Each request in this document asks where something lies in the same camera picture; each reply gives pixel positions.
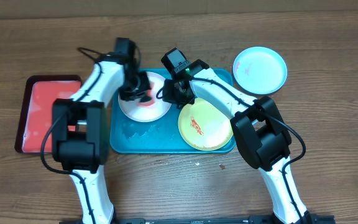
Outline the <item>orange and green sponge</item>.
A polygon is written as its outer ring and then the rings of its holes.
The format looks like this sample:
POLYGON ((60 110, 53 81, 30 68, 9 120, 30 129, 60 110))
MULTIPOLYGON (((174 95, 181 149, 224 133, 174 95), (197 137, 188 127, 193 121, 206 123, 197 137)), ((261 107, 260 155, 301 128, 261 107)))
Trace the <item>orange and green sponge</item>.
POLYGON ((152 90, 147 90, 145 96, 143 96, 137 103, 137 106, 146 107, 146 106, 151 106, 154 103, 155 103, 155 100, 152 96, 152 90))

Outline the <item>white plate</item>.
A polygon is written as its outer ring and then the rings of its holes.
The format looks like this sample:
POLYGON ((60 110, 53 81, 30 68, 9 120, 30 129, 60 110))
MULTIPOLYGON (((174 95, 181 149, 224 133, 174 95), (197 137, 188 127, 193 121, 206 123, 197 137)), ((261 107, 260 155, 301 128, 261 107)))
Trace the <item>white plate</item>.
POLYGON ((156 98, 157 92, 163 87, 165 78, 155 72, 147 72, 147 76, 151 86, 151 90, 147 91, 147 96, 151 97, 150 101, 141 102, 140 99, 124 101, 118 96, 118 104, 122 112, 128 118, 138 122, 156 121, 164 116, 172 105, 156 98))

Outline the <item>yellow-green plate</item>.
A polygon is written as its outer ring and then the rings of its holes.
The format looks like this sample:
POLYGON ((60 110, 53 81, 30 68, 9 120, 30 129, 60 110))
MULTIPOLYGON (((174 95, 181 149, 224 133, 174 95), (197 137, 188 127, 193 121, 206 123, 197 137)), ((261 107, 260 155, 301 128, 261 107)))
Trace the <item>yellow-green plate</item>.
POLYGON ((215 151, 232 138, 229 119, 202 98, 184 106, 178 117, 178 129, 183 140, 199 151, 215 151))

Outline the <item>light blue plate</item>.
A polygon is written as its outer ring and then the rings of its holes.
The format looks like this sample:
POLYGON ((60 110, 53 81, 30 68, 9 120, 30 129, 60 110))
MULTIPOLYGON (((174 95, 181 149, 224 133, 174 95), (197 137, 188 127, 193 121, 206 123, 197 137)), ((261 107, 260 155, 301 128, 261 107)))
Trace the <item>light blue plate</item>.
POLYGON ((237 84, 255 95, 271 95, 284 86, 288 70, 284 59, 266 47, 250 47, 234 60, 232 72, 237 84))

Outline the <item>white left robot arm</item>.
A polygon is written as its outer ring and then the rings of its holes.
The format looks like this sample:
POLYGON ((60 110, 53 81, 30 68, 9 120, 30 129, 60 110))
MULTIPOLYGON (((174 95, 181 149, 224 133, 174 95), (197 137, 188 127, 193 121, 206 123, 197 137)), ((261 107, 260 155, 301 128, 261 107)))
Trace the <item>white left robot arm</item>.
POLYGON ((78 51, 93 61, 93 71, 71 97, 53 102, 52 124, 44 138, 52 140, 53 159, 62 165, 59 173, 75 185, 83 210, 79 223, 114 223, 104 176, 110 152, 106 108, 115 93, 124 101, 149 102, 151 86, 139 70, 140 50, 128 38, 118 37, 106 54, 84 47, 78 51))

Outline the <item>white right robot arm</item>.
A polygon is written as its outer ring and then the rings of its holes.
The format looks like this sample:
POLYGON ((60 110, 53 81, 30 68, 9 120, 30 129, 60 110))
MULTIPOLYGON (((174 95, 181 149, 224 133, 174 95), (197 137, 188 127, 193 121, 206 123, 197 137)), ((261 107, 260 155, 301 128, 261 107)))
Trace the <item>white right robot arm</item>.
POLYGON ((163 101, 184 107, 196 98, 211 103, 231 124, 237 149, 252 168, 259 170, 273 202, 273 215, 279 223, 312 223, 311 213, 296 189, 291 164, 302 155, 290 157, 292 137, 305 147, 304 140, 285 124, 268 96, 257 99, 235 89, 204 61, 189 61, 174 48, 161 59, 171 77, 158 91, 163 101))

